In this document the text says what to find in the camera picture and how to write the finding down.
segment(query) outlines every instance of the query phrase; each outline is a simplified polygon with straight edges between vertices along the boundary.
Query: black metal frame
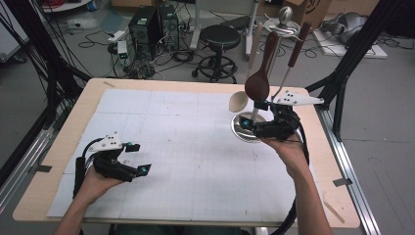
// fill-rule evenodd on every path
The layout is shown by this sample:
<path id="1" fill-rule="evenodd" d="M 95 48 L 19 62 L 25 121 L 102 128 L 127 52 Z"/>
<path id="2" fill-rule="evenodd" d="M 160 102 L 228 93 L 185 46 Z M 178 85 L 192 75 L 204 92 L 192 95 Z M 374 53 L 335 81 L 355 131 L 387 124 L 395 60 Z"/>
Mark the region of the black metal frame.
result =
<path id="1" fill-rule="evenodd" d="M 37 72 L 42 73 L 42 76 L 47 80 L 48 87 L 46 91 L 47 107 L 45 111 L 40 115 L 36 123 L 23 138 L 12 156 L 9 157 L 0 169 L 0 187 L 3 186 L 19 161 L 23 158 L 25 151 L 28 149 L 38 132 L 42 128 L 47 129 L 55 121 L 57 118 L 57 108 L 62 100 L 66 98 L 76 99 L 80 95 L 82 88 L 76 83 L 74 77 L 76 76 L 84 81 L 88 81 L 92 78 L 90 75 L 78 70 L 64 60 L 43 25 L 43 22 L 35 12 L 34 6 L 31 5 L 36 4 L 34 1 L 26 0 L 17 3 L 15 0 L 4 0 L 4 3 L 14 15 L 15 19 L 29 38 L 30 43 L 35 47 L 36 52 L 43 60 L 43 62 L 36 61 L 31 57 L 30 53 L 27 53 Z M 22 41 L 20 36 L 14 33 L 12 28 L 8 28 L 7 24 L 3 22 L 2 19 L 0 19 L 0 23 L 8 29 L 21 47 L 26 52 L 29 52 L 28 45 Z"/>
<path id="2" fill-rule="evenodd" d="M 333 132 L 338 141 L 342 141 L 341 125 L 347 81 L 402 2 L 403 0 L 380 0 L 335 70 L 329 76 L 305 87 L 308 92 L 323 87 L 318 97 L 324 99 L 324 104 L 317 106 L 323 110 L 328 110 L 330 103 L 337 97 Z"/>

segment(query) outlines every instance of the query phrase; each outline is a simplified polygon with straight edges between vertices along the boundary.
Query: gray floor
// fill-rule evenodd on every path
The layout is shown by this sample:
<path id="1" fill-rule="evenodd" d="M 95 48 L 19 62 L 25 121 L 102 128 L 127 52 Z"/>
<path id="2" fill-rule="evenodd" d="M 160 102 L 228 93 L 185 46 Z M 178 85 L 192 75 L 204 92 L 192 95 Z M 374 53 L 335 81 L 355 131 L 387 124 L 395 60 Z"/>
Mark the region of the gray floor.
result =
<path id="1" fill-rule="evenodd" d="M 111 9 L 105 8 L 94 13 L 99 21 L 105 21 Z M 209 21 L 220 21 L 218 18 Z M 128 20 L 121 20 L 118 29 L 124 29 Z M 74 35 L 66 34 L 67 44 L 80 62 L 95 76 L 102 76 L 111 70 L 110 55 L 107 47 L 95 45 L 92 48 L 79 48 L 84 35 L 99 28 L 85 30 Z M 97 35 L 95 40 L 105 40 L 107 35 Z M 304 48 L 316 45 L 311 36 Z M 401 40 L 402 46 L 412 46 L 411 40 Z M 388 54 L 386 60 L 364 59 L 352 74 L 346 90 L 343 115 L 342 136 L 348 155 L 375 215 L 382 234 L 415 233 L 415 159 L 413 158 L 415 125 L 413 100 L 415 100 L 415 52 L 401 48 L 381 45 Z M 236 73 L 238 83 L 246 80 L 247 61 L 244 46 L 227 52 L 235 60 L 239 69 Z M 278 85 L 287 69 L 291 50 L 276 61 L 271 85 Z M 201 56 L 209 51 L 198 50 Z M 329 75 L 339 63 L 336 57 L 323 56 L 316 51 L 316 58 L 301 54 L 296 66 L 287 80 L 287 86 L 304 87 Z M 254 64 L 259 68 L 261 54 Z M 167 57 L 161 57 L 160 63 Z M 170 62 L 156 71 L 176 65 Z M 191 76 L 194 65 L 183 65 L 163 71 L 162 76 L 155 74 L 150 79 L 208 82 L 201 75 Z M 231 83 L 230 79 L 220 83 Z M 0 68 L 0 165 L 15 150 L 25 133 L 45 107 L 45 95 L 31 63 L 16 64 L 9 62 Z M 50 234 L 56 224 L 22 223 L 14 221 L 13 210 L 29 183 L 31 175 L 15 194 L 13 200 L 0 214 L 1 234 Z M 86 234 L 106 234 L 108 225 L 86 225 Z M 297 234 L 295 228 L 288 234 Z M 361 228 L 335 229 L 335 234 L 364 234 Z"/>

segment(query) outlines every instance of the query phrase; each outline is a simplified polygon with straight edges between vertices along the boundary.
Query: desk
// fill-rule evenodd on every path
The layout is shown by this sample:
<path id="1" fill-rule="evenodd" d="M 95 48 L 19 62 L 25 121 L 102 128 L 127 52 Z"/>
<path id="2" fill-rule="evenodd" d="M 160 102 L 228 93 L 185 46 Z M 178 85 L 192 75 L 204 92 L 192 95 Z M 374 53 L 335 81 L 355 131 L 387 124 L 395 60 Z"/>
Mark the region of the desk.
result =
<path id="1" fill-rule="evenodd" d="M 103 78 L 91 79 L 43 161 L 44 165 L 51 165 L 52 170 L 48 173 L 37 172 L 35 174 L 14 212 L 15 220 L 57 220 L 56 218 L 48 217 L 47 212 L 59 187 L 62 173 L 67 166 L 68 160 L 75 151 L 89 119 L 94 114 L 102 94 L 106 89 L 112 88 L 232 94 L 236 91 L 244 90 L 244 85 Z M 275 93 L 277 89 L 278 87 L 271 87 L 271 94 Z M 300 94 L 306 94 L 306 91 L 302 88 L 287 89 Z M 359 218 L 347 189 L 345 186 L 336 187 L 333 183 L 333 180 L 339 179 L 342 176 L 314 108 L 312 106 L 303 106 L 297 107 L 296 111 L 301 118 L 307 135 L 310 160 L 314 166 L 330 225 L 332 227 L 345 228 L 359 226 Z M 138 220 L 108 220 L 97 218 L 85 219 L 85 221 L 117 223 L 143 222 Z M 236 221 L 229 225 L 270 227 L 276 226 L 277 223 L 239 223 Z"/>

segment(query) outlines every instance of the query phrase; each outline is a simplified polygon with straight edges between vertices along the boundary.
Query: cardboard box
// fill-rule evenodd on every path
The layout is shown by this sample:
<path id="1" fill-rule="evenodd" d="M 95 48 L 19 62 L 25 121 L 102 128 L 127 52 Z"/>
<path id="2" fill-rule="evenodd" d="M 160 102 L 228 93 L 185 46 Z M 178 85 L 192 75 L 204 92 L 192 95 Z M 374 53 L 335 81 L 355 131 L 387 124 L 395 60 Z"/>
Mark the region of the cardboard box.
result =
<path id="1" fill-rule="evenodd" d="M 328 15 L 355 12 L 362 16 L 370 16 L 379 0 L 332 0 Z"/>
<path id="2" fill-rule="evenodd" d="M 289 6 L 293 9 L 292 21 L 302 25 L 305 21 L 311 22 L 312 28 L 321 25 L 332 0 L 284 0 L 282 6 L 265 4 L 264 0 L 260 1 L 257 14 L 268 17 L 277 17 L 281 7 Z"/>
<path id="3" fill-rule="evenodd" d="M 163 0 L 112 0 L 115 7 L 158 6 Z"/>

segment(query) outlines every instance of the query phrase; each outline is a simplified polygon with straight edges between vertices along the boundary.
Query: ladle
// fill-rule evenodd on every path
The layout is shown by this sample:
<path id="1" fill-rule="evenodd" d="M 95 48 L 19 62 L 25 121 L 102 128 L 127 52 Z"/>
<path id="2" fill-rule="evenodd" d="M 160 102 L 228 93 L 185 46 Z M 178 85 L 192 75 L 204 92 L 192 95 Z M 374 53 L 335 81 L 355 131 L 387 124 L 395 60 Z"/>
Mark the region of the ladle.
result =
<path id="1" fill-rule="evenodd" d="M 269 95 L 268 71 L 272 66 L 270 62 L 277 48 L 277 43 L 278 33 L 275 31 L 270 32 L 266 37 L 262 64 L 259 70 L 245 82 L 245 92 L 254 101 L 264 101 Z"/>
<path id="2" fill-rule="evenodd" d="M 251 48 L 250 59 L 248 61 L 247 79 L 251 76 L 261 33 L 262 33 L 262 23 L 258 23 L 256 26 L 255 34 L 254 34 L 253 47 Z M 233 113 L 240 112 L 241 110 L 245 108 L 247 103 L 248 103 L 247 93 L 245 93 L 245 91 L 238 91 L 234 93 L 229 100 L 229 111 Z"/>

